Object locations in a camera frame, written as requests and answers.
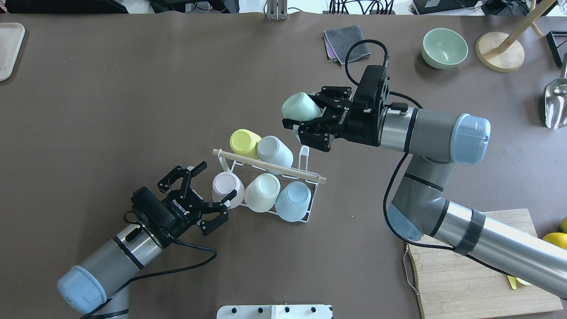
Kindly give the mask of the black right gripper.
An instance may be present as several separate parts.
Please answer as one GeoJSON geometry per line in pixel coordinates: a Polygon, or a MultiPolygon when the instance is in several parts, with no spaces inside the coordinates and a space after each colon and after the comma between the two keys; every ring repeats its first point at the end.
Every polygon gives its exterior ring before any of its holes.
{"type": "Polygon", "coordinates": [[[353,107],[352,91],[352,87],[347,86],[323,86],[320,92],[310,95],[318,108],[318,118],[311,121],[282,119],[284,128],[293,130],[302,145],[326,153],[334,138],[378,147],[383,107],[353,107]],[[325,109],[330,109],[331,115],[323,115],[325,109]]]}

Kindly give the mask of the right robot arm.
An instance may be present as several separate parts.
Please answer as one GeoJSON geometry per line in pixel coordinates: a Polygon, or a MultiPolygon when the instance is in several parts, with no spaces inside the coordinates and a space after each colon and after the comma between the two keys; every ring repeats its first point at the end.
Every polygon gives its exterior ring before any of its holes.
{"type": "Polygon", "coordinates": [[[487,208],[528,207],[566,212],[566,143],[530,137],[518,128],[496,140],[487,119],[388,102],[386,89],[358,87],[297,93],[282,107],[283,125],[301,144],[327,152],[336,139],[400,151],[410,162],[386,201],[387,223],[411,244],[423,236],[493,269],[566,299],[566,252],[502,222],[487,208]]]}

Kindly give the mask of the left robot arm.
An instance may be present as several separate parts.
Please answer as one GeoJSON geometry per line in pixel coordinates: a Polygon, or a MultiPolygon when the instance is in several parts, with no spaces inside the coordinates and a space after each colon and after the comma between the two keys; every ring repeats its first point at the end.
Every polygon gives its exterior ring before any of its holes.
{"type": "Polygon", "coordinates": [[[190,186],[192,179],[206,169],[206,162],[195,167],[176,166],[158,182],[165,198],[158,200],[147,187],[133,193],[131,213],[136,221],[98,248],[83,262],[71,268],[58,281],[63,299],[85,318],[126,318],[130,283],[142,279],[138,273],[171,244],[211,252],[217,251],[179,240],[191,226],[205,236],[229,218],[232,189],[219,202],[205,202],[190,186]]]}

